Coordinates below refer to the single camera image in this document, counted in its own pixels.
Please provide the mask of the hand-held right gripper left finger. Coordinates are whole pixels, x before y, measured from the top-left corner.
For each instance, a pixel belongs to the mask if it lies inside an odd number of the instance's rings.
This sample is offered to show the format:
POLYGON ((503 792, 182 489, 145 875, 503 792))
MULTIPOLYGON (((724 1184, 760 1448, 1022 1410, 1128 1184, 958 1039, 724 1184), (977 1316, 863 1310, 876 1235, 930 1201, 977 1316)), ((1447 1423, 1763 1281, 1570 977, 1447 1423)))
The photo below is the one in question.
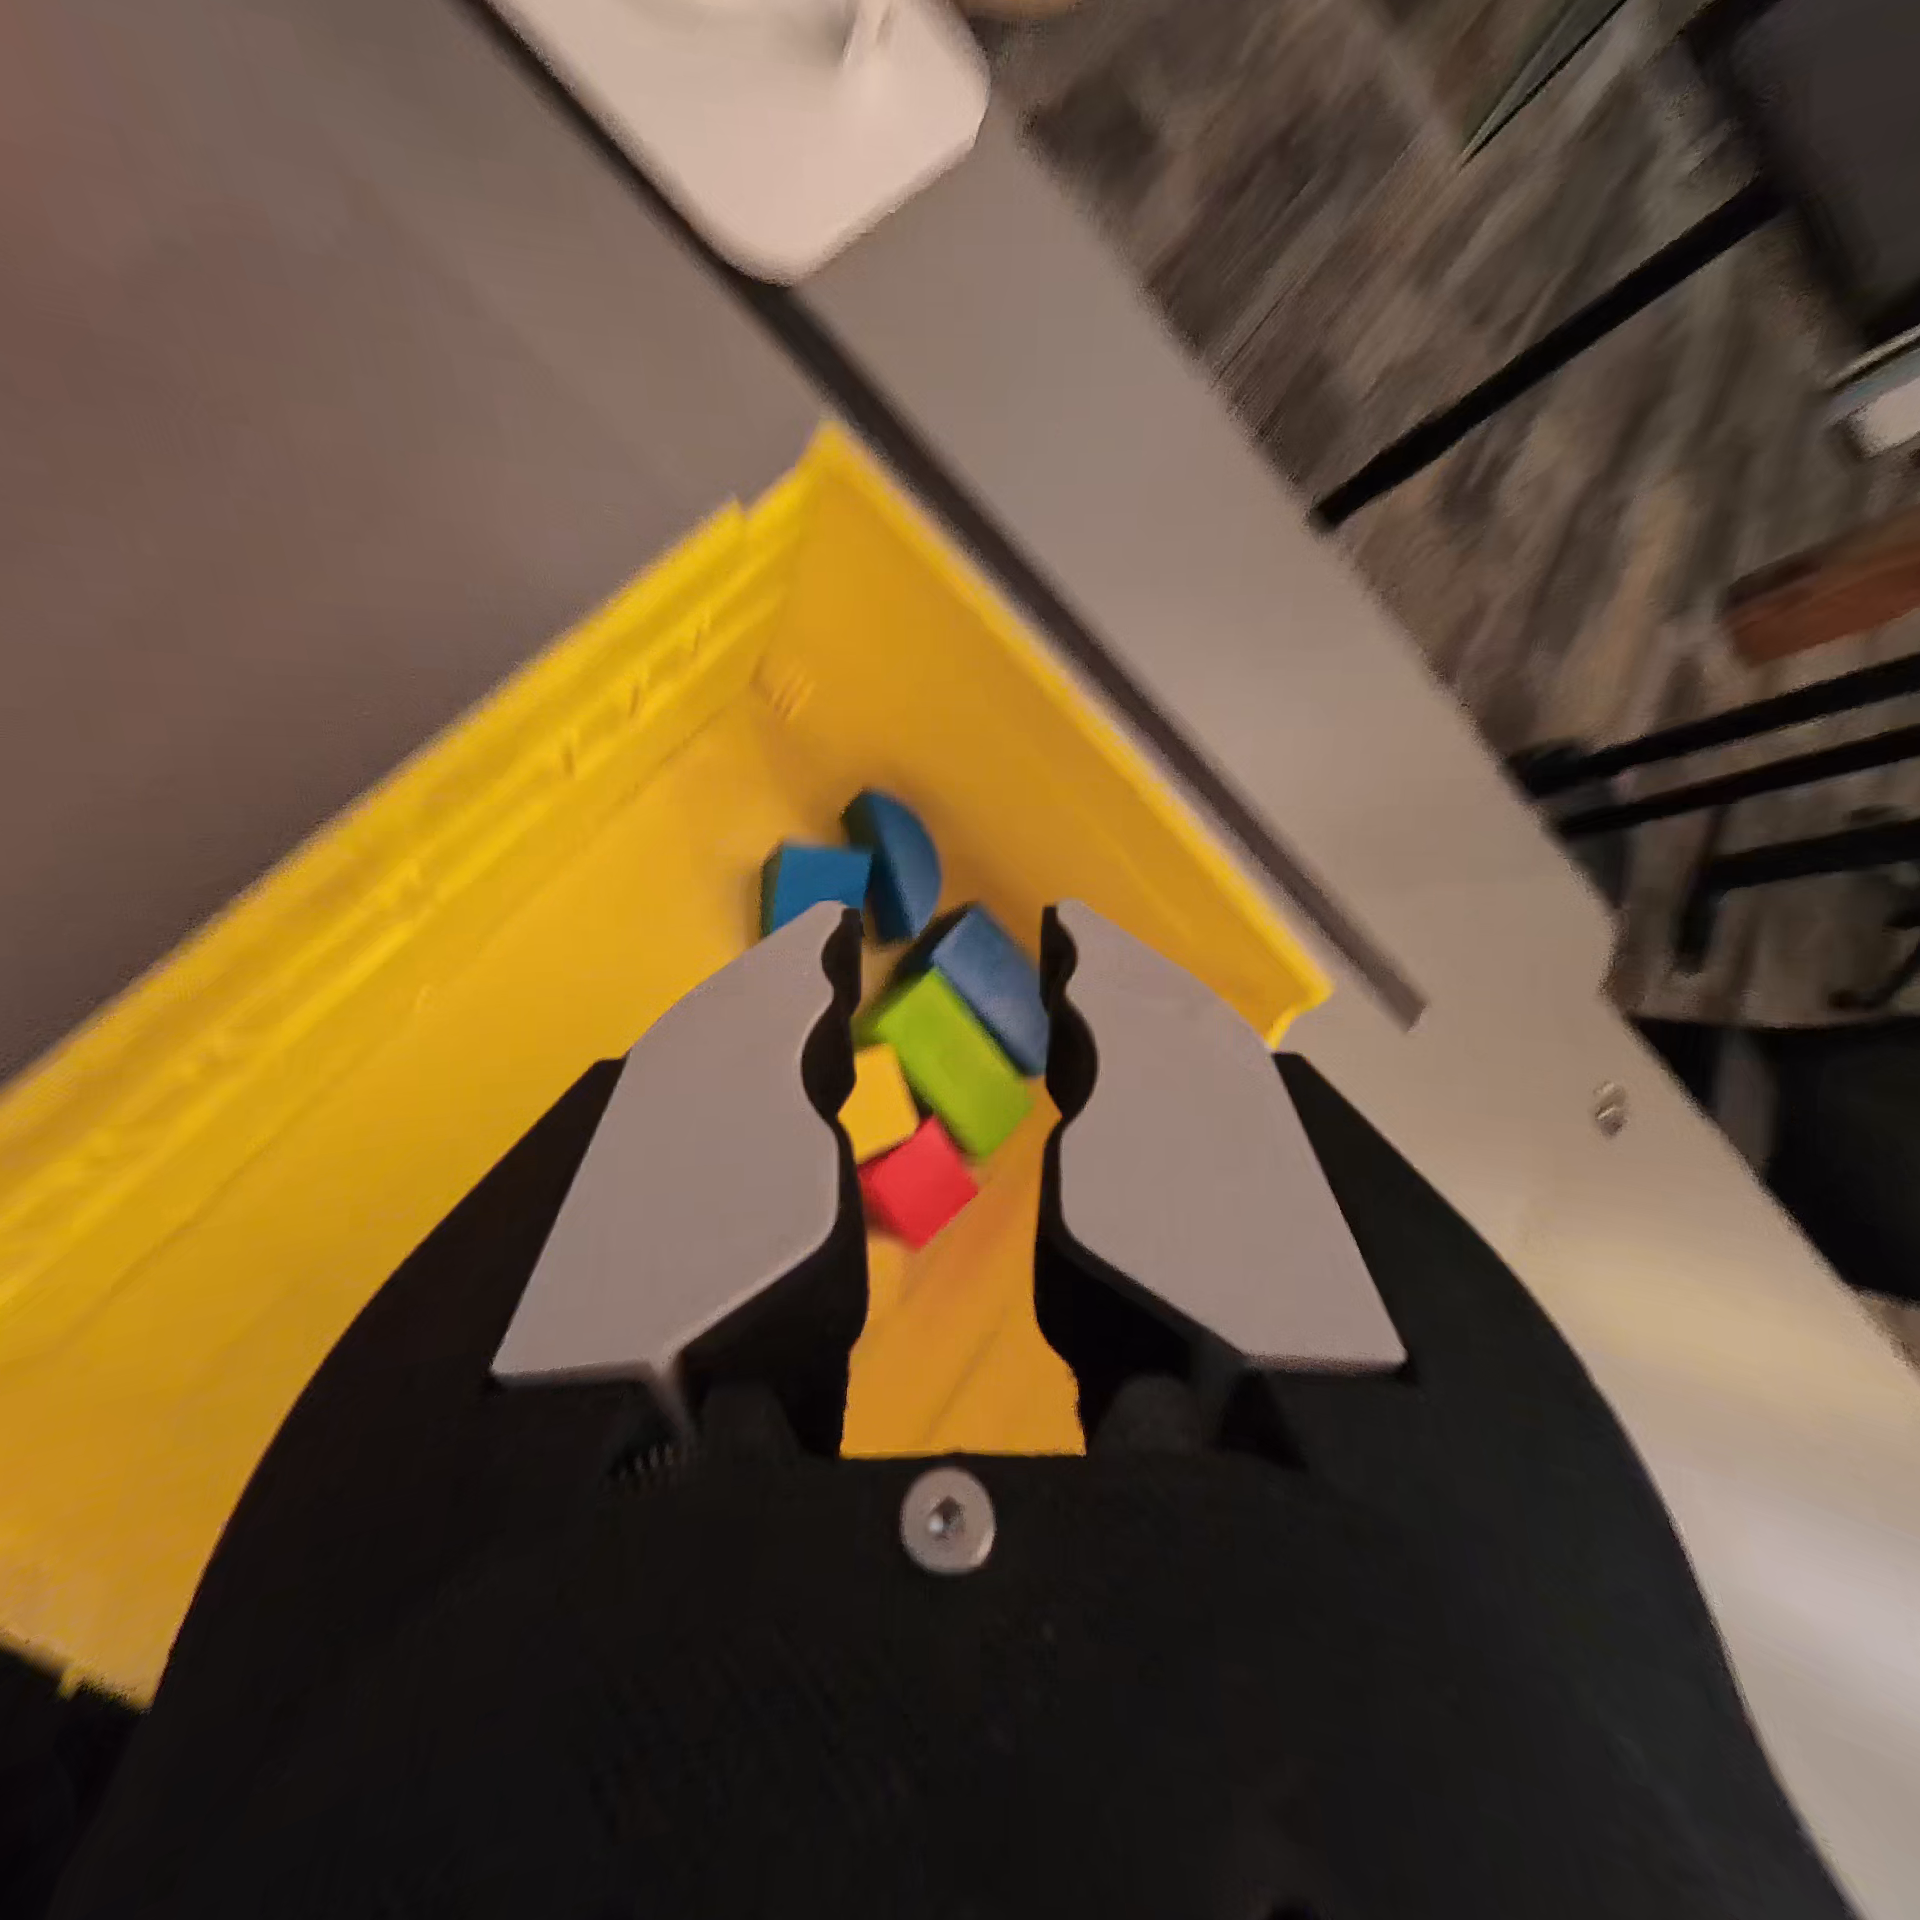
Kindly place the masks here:
POLYGON ((511 1387, 642 1386, 692 1428, 753 1387, 799 1438, 847 1431, 868 1316, 854 907, 819 903, 654 1019, 560 1201, 491 1360, 511 1387))

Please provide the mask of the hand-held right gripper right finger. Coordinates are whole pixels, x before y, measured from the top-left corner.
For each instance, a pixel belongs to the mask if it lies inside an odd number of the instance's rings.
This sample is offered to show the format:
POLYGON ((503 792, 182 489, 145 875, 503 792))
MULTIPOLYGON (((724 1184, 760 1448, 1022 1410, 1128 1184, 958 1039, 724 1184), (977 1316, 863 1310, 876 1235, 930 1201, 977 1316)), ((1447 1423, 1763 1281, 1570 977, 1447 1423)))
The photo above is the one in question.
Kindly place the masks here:
POLYGON ((1040 939, 1035 1313, 1083 1428, 1138 1382, 1203 1414, 1254 1374, 1392 1377, 1398 1331, 1274 1047, 1082 902, 1040 939))

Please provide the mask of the orange wooden cube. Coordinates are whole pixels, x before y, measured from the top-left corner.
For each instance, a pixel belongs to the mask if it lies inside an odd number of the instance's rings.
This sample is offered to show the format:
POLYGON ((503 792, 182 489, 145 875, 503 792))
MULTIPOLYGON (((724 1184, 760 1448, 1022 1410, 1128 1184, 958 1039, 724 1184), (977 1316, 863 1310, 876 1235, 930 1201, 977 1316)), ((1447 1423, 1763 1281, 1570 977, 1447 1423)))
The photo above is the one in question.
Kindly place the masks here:
POLYGON ((894 1047, 876 1042, 855 1049, 855 1084, 838 1123, 857 1167, 896 1152, 919 1132, 921 1110, 894 1047))

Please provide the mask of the red wooden cube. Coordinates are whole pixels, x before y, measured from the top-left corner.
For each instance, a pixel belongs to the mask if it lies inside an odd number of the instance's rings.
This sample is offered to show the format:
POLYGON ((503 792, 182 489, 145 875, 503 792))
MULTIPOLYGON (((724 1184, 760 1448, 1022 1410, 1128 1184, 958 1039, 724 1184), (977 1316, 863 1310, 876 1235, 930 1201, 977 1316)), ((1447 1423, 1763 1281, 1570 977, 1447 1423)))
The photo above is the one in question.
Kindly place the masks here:
POLYGON ((914 1254, 930 1246, 978 1194, 970 1160, 936 1116, 863 1161, 857 1186, 868 1233, 914 1254))

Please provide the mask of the yellow plastic bin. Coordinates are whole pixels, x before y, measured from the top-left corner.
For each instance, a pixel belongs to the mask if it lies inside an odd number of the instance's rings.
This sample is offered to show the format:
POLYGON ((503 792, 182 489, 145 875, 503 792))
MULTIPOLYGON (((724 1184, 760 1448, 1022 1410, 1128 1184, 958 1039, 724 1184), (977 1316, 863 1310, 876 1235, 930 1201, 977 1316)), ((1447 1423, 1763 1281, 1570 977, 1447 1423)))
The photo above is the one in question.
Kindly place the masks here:
POLYGON ((1334 988, 842 428, 4 1088, 4 1652, 145 1706, 350 1322, 863 788, 1032 953, 1080 898, 1270 1046, 1334 988))

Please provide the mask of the green wooden block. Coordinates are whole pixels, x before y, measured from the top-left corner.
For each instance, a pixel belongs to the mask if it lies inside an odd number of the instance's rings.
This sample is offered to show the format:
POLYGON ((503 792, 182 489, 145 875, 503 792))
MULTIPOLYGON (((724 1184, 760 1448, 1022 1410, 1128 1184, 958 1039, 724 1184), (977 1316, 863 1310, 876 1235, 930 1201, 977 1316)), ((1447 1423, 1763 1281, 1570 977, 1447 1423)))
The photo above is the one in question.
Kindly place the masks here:
POLYGON ((914 1099, 975 1161, 991 1160, 1033 1110, 1032 1080, 939 974, 896 983, 854 1022, 860 1047, 889 1047, 914 1099))

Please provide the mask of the blue rectangular wooden block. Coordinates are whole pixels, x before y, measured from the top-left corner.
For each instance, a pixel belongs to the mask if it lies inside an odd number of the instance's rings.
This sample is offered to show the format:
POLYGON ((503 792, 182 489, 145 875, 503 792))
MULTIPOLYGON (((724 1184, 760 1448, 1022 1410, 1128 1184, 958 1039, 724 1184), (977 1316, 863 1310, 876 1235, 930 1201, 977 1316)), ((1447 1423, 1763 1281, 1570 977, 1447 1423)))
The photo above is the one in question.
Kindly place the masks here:
POLYGON ((1044 1075, 1050 1011, 1038 964, 988 905, 955 907, 936 930, 927 960, 1024 1078, 1044 1075))
POLYGON ((772 937, 817 905, 863 915, 872 882, 867 849, 782 842, 760 868, 760 937, 772 937))

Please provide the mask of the blue half-round wooden block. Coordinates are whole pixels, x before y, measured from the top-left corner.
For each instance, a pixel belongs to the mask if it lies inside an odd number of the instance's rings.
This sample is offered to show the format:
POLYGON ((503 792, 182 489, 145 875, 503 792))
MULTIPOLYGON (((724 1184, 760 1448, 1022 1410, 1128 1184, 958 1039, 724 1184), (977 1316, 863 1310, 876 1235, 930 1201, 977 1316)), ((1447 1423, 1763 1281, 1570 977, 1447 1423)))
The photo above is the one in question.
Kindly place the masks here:
POLYGON ((916 942, 944 895, 944 865, 923 818, 894 793, 867 787, 844 808, 842 825, 872 859, 867 911, 879 942, 916 942))

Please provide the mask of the black office chair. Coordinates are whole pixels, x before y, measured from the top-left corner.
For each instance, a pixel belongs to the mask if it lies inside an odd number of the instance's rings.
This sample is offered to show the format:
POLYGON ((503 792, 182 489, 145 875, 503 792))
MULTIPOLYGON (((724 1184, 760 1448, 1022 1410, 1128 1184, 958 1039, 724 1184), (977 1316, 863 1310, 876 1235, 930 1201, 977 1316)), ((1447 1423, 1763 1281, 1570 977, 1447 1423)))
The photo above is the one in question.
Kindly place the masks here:
POLYGON ((1919 1019, 1739 1026, 1639 1018, 1840 1283, 1919 1305, 1919 1019))

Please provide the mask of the black metal leg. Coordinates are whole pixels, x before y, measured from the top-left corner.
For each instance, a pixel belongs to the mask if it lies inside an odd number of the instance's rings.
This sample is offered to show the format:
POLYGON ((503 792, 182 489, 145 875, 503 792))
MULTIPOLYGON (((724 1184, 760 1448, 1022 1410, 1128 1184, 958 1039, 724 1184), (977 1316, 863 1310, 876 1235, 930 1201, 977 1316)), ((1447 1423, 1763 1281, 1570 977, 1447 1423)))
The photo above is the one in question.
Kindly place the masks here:
POLYGON ((1440 464, 1454 448, 1536 394, 1628 322, 1674 295, 1785 214, 1785 194, 1768 178, 1744 184, 1730 199, 1660 247, 1618 284, 1550 327, 1451 406, 1428 415, 1312 505, 1320 530, 1334 534, 1408 480, 1440 464))

